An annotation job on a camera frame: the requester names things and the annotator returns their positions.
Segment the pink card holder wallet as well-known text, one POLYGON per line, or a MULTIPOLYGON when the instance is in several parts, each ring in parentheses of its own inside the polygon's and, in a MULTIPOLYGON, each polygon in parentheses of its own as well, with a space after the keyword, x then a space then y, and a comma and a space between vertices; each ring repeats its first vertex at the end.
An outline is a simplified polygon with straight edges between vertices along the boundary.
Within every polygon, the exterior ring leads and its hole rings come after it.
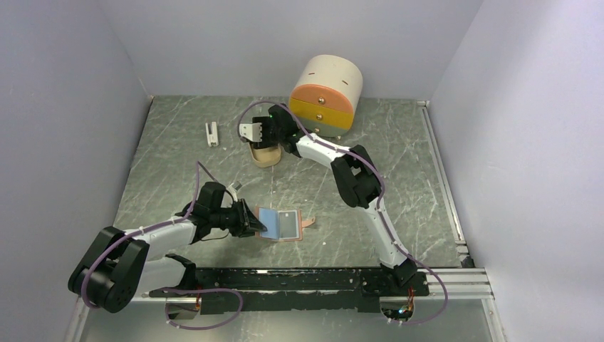
POLYGON ((303 230, 316 223, 315 217, 302 219, 301 210, 277 210, 265 207, 256 208, 256 216, 265 230, 257 232, 256 237, 273 242, 294 242, 303 239, 303 230))

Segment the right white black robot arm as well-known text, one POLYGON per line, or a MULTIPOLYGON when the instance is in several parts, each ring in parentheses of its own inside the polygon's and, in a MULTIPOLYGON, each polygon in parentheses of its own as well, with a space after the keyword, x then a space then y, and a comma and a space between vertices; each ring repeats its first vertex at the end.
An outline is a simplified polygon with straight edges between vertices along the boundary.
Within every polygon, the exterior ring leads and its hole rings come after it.
POLYGON ((385 288, 394 295, 410 288, 417 264, 395 231, 383 204, 384 179, 362 145, 337 145, 310 133, 281 103, 273 103, 267 115, 252 118, 250 124, 241 123, 239 136, 254 147, 282 147, 289 154, 327 167, 340 198, 363 214, 377 244, 385 288))

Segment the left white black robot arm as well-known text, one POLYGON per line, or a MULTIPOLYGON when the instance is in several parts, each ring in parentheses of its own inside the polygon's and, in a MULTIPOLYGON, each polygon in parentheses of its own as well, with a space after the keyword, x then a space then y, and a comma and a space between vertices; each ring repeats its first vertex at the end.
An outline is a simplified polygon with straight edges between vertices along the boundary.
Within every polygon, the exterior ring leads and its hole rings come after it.
POLYGON ((71 274, 68 290, 110 313, 147 292, 190 295, 199 289, 197 267, 173 249, 200 242, 213 229, 240 238, 266 231, 244 199, 225 207, 226 194, 223 184, 205 182, 196 199, 164 222, 127 231, 102 229, 71 274))

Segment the plain grey credit card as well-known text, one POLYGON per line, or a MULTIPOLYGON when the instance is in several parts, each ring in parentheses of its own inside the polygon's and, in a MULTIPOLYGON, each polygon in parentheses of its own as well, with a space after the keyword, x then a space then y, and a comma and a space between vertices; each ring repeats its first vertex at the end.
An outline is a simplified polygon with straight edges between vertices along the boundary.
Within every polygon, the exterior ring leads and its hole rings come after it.
POLYGON ((281 239, 297 239, 299 237, 298 212, 296 210, 280 211, 278 222, 281 239))

